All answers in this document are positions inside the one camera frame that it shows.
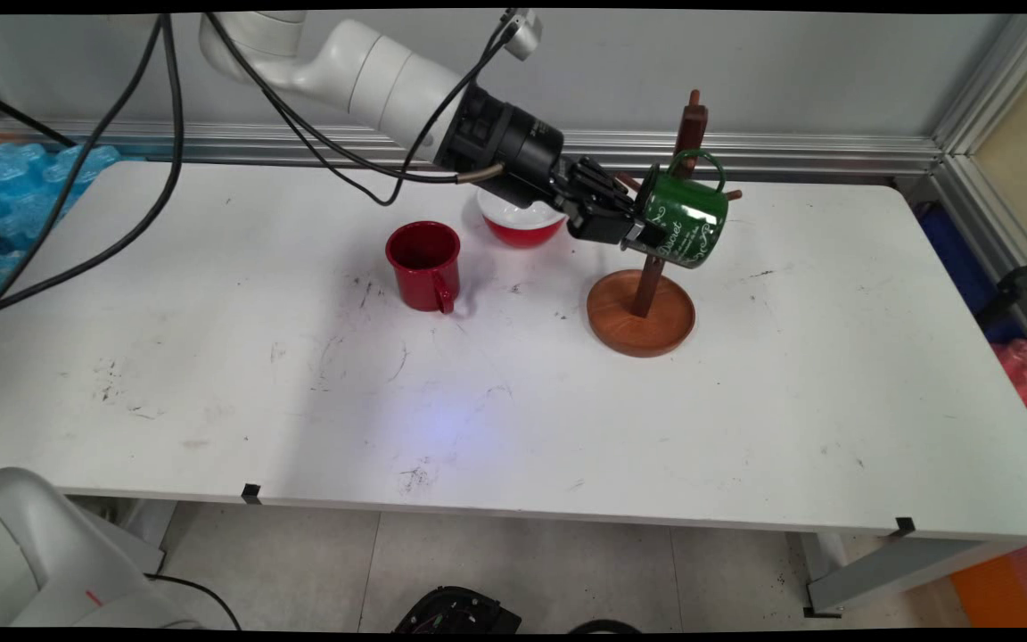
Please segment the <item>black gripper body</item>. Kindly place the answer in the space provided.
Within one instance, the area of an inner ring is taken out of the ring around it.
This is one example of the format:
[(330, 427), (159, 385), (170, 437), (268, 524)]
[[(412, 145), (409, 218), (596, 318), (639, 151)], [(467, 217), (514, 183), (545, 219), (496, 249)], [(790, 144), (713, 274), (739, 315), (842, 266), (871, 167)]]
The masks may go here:
[(567, 198), (557, 184), (565, 174), (563, 133), (519, 107), (497, 107), (489, 126), (490, 162), (503, 171), (489, 180), (489, 194), (514, 207), (535, 203), (563, 212)]

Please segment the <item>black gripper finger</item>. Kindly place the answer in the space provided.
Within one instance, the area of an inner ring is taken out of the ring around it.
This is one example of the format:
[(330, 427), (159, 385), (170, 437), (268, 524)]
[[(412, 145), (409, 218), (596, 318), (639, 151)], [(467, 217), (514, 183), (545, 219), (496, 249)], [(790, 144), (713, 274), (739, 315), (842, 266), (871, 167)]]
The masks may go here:
[(566, 201), (567, 231), (587, 243), (620, 246), (647, 251), (664, 244), (668, 232), (645, 215), (644, 204), (599, 206), (591, 201)]
[(641, 184), (627, 172), (610, 172), (591, 157), (567, 159), (567, 183), (574, 190), (583, 193), (608, 193), (611, 191), (638, 193)]

